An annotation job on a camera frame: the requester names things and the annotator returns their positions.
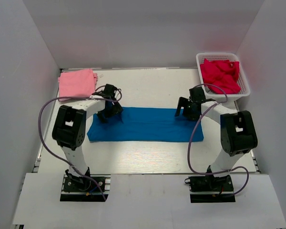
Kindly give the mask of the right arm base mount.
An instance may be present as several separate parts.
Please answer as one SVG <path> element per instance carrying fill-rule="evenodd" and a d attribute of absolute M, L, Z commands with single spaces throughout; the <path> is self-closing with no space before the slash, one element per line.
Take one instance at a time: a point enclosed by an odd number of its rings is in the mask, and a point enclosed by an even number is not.
<path fill-rule="evenodd" d="M 184 180 L 190 189 L 191 203 L 234 203 L 234 187 L 230 175 L 224 177 L 192 176 Z"/>

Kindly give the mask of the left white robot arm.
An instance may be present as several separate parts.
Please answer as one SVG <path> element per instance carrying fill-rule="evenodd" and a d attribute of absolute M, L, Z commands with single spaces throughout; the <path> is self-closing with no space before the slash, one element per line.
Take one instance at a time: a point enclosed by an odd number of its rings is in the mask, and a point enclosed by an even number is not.
<path fill-rule="evenodd" d="M 86 135 L 86 121 L 96 115 L 101 123 L 120 115 L 123 108 L 116 99 L 118 89 L 112 92 L 100 91 L 87 98 L 78 98 L 75 105 L 62 105 L 59 108 L 52 138 L 63 150 L 69 165 L 69 173 L 80 177 L 90 174 L 85 163 L 82 144 Z"/>

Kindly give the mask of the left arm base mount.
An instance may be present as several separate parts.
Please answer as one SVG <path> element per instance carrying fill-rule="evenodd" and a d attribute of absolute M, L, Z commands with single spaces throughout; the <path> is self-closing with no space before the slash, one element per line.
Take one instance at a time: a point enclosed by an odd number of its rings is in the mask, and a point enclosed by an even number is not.
<path fill-rule="evenodd" d="M 111 177 L 91 175 L 91 178 L 98 183 L 105 197 L 93 181 L 76 177 L 67 169 L 62 182 L 60 202 L 105 202 L 110 192 Z"/>

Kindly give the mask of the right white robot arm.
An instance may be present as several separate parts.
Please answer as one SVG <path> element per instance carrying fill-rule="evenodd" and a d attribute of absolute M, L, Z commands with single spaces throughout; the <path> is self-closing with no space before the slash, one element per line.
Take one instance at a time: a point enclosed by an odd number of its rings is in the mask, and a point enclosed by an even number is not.
<path fill-rule="evenodd" d="M 239 167 L 234 167 L 236 162 L 257 147 L 258 139 L 249 111 L 236 112 L 212 99 L 192 101 L 180 97 L 175 116 L 178 117 L 180 113 L 183 113 L 187 119 L 196 121 L 187 148 L 188 167 L 195 174 L 224 177 L 238 169 Z M 208 117 L 220 125 L 222 149 L 216 160 L 209 166 L 209 170 L 202 173 L 195 171 L 191 166 L 190 153 L 193 137 L 204 117 Z"/>

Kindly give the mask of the blue polo shirt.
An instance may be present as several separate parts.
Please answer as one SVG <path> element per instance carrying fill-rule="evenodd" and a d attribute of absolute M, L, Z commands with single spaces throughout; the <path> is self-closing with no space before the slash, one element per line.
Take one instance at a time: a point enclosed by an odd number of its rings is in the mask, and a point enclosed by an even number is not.
<path fill-rule="evenodd" d="M 174 115 L 172 108 L 124 107 L 121 114 L 102 123 L 95 114 L 87 137 L 90 142 L 186 143 L 196 122 Z"/>

